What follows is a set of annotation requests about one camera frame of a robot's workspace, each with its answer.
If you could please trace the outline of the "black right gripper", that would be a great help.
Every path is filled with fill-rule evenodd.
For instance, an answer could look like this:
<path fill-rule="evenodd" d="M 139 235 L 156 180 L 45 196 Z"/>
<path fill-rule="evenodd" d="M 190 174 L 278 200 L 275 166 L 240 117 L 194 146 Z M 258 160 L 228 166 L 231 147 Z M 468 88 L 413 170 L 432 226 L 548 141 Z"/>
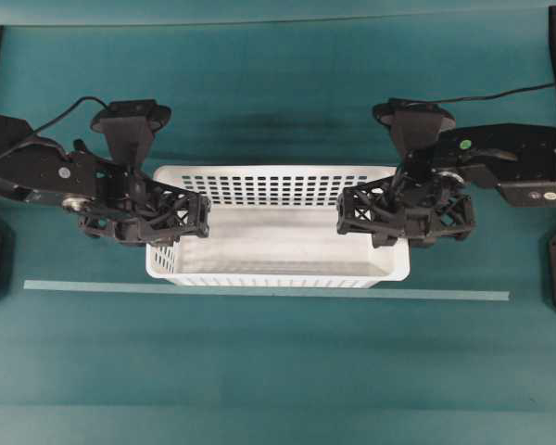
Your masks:
<path fill-rule="evenodd" d="M 430 248 L 440 238 L 462 241 L 475 228 L 473 202 L 464 188 L 456 172 L 402 163 L 393 179 L 343 188 L 336 201 L 336 231 L 369 235 L 374 248 L 400 239 L 412 248 Z"/>

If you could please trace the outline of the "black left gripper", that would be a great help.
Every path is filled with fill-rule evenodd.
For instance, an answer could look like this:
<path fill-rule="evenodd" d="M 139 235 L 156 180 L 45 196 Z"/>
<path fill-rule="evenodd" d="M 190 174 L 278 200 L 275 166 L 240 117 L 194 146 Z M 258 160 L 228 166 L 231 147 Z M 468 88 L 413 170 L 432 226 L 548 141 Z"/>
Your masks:
<path fill-rule="evenodd" d="M 85 235 L 127 246 L 173 245 L 183 236 L 209 235 L 207 197 L 104 159 L 83 160 L 78 168 L 78 226 Z"/>

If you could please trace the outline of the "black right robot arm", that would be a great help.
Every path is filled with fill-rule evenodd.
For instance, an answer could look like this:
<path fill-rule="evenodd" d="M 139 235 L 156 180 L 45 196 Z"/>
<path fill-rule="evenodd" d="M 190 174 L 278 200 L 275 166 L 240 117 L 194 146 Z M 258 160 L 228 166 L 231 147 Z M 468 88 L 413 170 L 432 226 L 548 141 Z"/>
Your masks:
<path fill-rule="evenodd" d="M 508 123 L 445 131 L 410 150 L 393 175 L 344 188 L 336 230 L 368 234 L 375 248 L 400 239 L 423 248 L 441 237 L 462 241 L 475 228 L 468 185 L 494 189 L 515 208 L 556 207 L 556 127 Z"/>

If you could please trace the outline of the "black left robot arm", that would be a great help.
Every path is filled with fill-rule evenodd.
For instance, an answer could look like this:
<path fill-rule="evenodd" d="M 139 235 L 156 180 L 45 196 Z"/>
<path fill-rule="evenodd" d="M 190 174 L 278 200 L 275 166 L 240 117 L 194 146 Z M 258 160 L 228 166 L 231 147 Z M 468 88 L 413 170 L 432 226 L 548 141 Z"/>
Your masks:
<path fill-rule="evenodd" d="M 92 153 L 81 139 L 70 153 L 32 134 L 25 120 L 0 115 L 0 197 L 60 207 L 94 238 L 126 246 L 171 247 L 209 235 L 209 200 Z"/>

